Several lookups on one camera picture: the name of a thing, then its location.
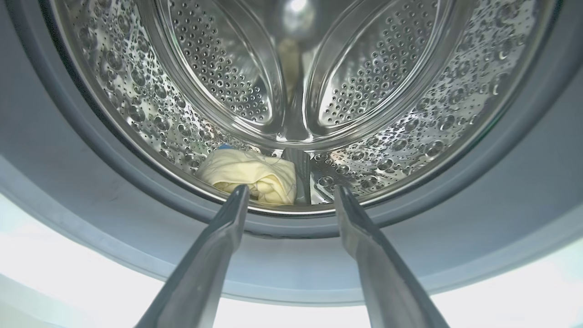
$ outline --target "yellow fabric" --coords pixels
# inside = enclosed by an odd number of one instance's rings
[[[293,205],[296,198],[294,164],[256,152],[218,149],[201,164],[196,177],[228,193],[246,184],[263,203]]]

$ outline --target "yellow cloth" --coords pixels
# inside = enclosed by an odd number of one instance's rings
[[[201,164],[196,177],[228,193],[246,184],[263,203],[293,205],[296,198],[294,164],[256,152],[218,149]]]

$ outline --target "stainless steel drum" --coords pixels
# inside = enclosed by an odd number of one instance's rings
[[[311,206],[443,170],[504,113],[553,1],[53,1],[66,50],[122,137],[183,185],[228,144],[311,153]]]

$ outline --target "laundry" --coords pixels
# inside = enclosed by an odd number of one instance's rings
[[[256,152],[217,149],[201,164],[196,177],[228,193],[246,184],[262,203],[293,205],[296,198],[294,164]]]

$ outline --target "washing machine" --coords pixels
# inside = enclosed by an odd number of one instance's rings
[[[363,303],[347,187],[430,294],[583,236],[583,2],[5,0],[0,191],[166,279],[229,196],[221,147],[296,164],[223,296]]]

